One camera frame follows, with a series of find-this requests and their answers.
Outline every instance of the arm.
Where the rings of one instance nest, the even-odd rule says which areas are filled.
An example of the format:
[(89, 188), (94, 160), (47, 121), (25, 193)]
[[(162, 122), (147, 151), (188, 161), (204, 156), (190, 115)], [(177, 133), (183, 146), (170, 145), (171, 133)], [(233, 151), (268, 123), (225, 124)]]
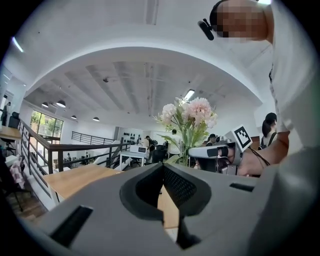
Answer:
[[(287, 156), (289, 148), (289, 131), (279, 132), (275, 142), (273, 142), (269, 147), (258, 151), (258, 153), (266, 159), (271, 165), (278, 164), (283, 158)], [(235, 156), (234, 150), (228, 152), (228, 159), (232, 163)], [(238, 175), (261, 175), (266, 164), (257, 157), (252, 152), (244, 152), (242, 157), (241, 165), (238, 169)]]

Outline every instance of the desk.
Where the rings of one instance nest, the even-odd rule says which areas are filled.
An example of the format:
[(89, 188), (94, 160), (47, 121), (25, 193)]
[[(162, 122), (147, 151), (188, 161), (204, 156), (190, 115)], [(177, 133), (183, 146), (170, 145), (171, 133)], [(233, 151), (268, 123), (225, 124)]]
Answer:
[[(58, 195), (62, 199), (67, 199), (91, 182), (121, 173), (123, 172), (96, 164), (88, 164), (68, 171), (45, 175), (43, 179), (48, 185), (52, 200), (58, 205)], [(161, 191), (162, 194), (158, 198), (158, 209), (163, 211), (164, 228), (177, 228), (179, 225), (179, 210), (164, 186)]]
[(131, 158), (141, 158), (141, 166), (145, 164), (145, 158), (147, 157), (146, 153), (134, 153), (130, 151), (123, 151), (120, 153), (120, 170), (122, 170), (122, 157), (129, 157), (129, 166), (131, 162)]
[(2, 126), (2, 130), (0, 131), (0, 138), (17, 141), (21, 140), (21, 134), (20, 131), (16, 128)]

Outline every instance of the plaid cloth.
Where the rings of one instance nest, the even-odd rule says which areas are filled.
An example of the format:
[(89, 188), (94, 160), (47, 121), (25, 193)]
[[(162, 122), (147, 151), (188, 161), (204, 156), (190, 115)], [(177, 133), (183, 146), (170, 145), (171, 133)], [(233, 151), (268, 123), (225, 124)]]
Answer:
[(14, 179), (14, 183), (18, 183), (20, 188), (23, 189), (25, 187), (25, 179), (21, 173), (21, 160), (22, 160), (21, 157), (19, 157), (18, 160), (13, 162), (10, 168), (10, 172)]

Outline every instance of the wooden tabletop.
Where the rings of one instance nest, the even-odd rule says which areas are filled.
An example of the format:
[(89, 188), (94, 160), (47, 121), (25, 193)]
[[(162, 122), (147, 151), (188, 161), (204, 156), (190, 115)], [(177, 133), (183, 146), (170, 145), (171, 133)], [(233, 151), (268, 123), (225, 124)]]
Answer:
[[(45, 175), (43, 179), (54, 191), (64, 199), (67, 199), (91, 182), (120, 173), (123, 173), (123, 171), (96, 164), (88, 164), (71, 170)], [(179, 210), (164, 186), (161, 191), (162, 194), (158, 198), (158, 209), (163, 211), (164, 228), (177, 228), (179, 225)]]
[(16, 128), (11, 128), (2, 125), (2, 130), (0, 131), (0, 138), (10, 140), (21, 140), (21, 134), (19, 130)]

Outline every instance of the qr code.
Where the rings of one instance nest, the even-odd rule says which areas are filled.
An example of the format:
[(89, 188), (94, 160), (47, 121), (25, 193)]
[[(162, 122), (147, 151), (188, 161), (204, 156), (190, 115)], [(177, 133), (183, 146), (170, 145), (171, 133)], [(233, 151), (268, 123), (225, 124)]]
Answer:
[(246, 129), (243, 126), (235, 130), (234, 134), (237, 137), (242, 149), (244, 149), (251, 142), (251, 138), (249, 137)]

